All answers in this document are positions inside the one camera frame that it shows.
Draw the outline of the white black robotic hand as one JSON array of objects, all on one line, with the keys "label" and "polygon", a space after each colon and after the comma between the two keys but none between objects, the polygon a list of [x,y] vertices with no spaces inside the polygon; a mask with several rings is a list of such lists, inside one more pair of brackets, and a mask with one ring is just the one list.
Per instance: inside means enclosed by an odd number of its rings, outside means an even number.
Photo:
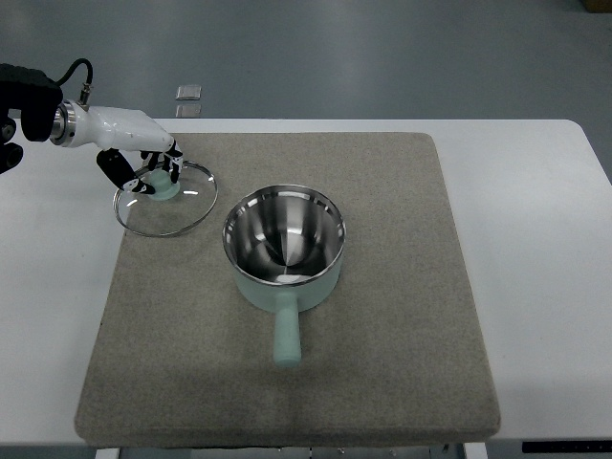
[{"label": "white black robotic hand", "polygon": [[[179,185],[183,152],[176,140],[140,110],[91,106],[65,100],[58,106],[50,141],[58,146],[79,147],[94,144],[100,151],[97,165],[117,189],[164,198]],[[151,170],[160,167],[169,179],[168,186],[144,182],[125,152],[138,152]]]}]

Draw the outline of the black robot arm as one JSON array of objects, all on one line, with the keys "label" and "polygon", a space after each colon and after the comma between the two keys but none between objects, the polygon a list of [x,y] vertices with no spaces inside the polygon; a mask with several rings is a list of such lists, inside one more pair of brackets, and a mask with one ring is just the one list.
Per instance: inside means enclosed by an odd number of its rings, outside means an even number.
[{"label": "black robot arm", "polygon": [[63,100],[60,87],[42,71],[1,64],[1,173],[16,167],[23,148],[11,142],[17,124],[10,110],[20,113],[21,130],[30,142],[49,139],[55,112]]}]

